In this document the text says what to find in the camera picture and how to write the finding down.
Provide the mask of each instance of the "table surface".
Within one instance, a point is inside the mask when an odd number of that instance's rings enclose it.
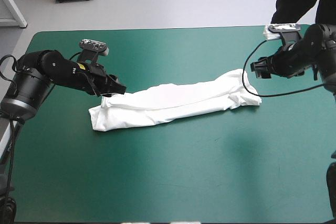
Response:
[[[263,27],[41,32],[28,52],[66,58],[84,38],[104,41],[101,57],[128,92],[161,83],[210,81],[242,68]],[[280,46],[269,41],[253,60]],[[262,94],[317,84],[273,77]],[[259,107],[178,119],[152,127],[92,130],[100,98],[56,87],[16,145],[17,221],[321,222],[331,219],[325,173],[336,148],[335,101],[323,88],[265,98]]]

